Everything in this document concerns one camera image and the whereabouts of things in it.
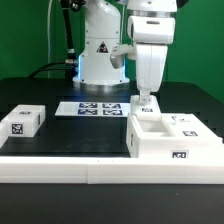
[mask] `white container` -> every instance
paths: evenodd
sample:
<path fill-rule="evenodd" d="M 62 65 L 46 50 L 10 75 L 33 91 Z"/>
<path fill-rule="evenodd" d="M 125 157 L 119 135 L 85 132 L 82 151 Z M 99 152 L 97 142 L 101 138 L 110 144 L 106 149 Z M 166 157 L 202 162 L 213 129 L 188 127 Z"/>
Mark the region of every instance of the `white container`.
<path fill-rule="evenodd" d="M 127 145 L 132 158 L 215 159 L 222 138 L 192 114 L 162 114 L 157 120 L 129 115 Z"/>
<path fill-rule="evenodd" d="M 8 136 L 33 137 L 45 120 L 45 106 L 18 105 L 3 120 Z"/>

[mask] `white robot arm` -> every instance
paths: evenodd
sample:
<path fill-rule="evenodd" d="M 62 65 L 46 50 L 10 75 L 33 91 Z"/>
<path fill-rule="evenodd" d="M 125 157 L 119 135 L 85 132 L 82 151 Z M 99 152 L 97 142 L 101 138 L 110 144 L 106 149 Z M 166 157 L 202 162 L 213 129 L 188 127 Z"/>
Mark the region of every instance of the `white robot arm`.
<path fill-rule="evenodd" d="M 140 113 L 142 107 L 160 112 L 155 97 L 150 92 L 158 91 L 167 55 L 167 45 L 173 42 L 177 11 L 176 0 L 120 0 L 127 4 L 131 16 L 128 18 L 127 31 L 133 45 L 114 48 L 111 61 L 117 66 L 116 59 L 127 53 L 136 60 L 136 81 L 140 96 L 132 96 L 132 113 Z"/>

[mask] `black table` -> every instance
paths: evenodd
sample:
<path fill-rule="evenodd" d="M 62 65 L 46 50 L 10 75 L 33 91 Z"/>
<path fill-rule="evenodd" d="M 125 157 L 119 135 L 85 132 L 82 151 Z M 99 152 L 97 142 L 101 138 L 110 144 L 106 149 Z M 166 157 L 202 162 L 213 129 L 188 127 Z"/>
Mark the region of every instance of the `black table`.
<path fill-rule="evenodd" d="M 10 138 L 0 156 L 129 157 L 126 118 L 56 118 L 60 101 L 129 102 L 130 90 L 99 94 L 65 80 L 0 81 L 0 119 L 18 104 L 46 105 L 34 138 Z M 164 113 L 194 113 L 224 136 L 224 106 L 195 85 L 163 83 Z M 1 184 L 0 223 L 224 223 L 223 185 Z"/>

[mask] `green wall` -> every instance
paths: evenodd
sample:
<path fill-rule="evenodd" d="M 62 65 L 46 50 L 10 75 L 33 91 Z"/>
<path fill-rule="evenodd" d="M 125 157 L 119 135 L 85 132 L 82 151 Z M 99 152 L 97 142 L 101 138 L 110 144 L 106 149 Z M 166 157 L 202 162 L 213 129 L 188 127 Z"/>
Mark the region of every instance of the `green wall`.
<path fill-rule="evenodd" d="M 49 0 L 1 0 L 0 79 L 27 76 L 47 63 L 48 3 Z M 195 83 L 222 102 L 223 11 L 222 0 L 190 0 L 178 11 L 175 41 L 169 47 L 164 73 L 164 80 Z M 80 53 L 83 49 L 83 12 L 71 13 L 71 16 L 74 44 L 76 51 Z M 66 43 L 58 0 L 53 2 L 51 26 L 52 60 L 64 59 Z M 127 72 L 134 79 L 133 61 L 127 62 Z"/>

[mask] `white block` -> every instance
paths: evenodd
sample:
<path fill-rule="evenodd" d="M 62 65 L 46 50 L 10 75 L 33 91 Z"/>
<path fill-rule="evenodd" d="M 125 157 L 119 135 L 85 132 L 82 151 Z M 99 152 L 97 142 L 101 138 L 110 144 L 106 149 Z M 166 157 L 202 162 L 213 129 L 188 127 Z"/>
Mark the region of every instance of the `white block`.
<path fill-rule="evenodd" d="M 8 136 L 33 137 L 45 120 L 45 106 L 18 105 L 3 120 Z"/>
<path fill-rule="evenodd" d="M 0 148 L 4 145 L 8 139 L 7 125 L 0 123 Z"/>

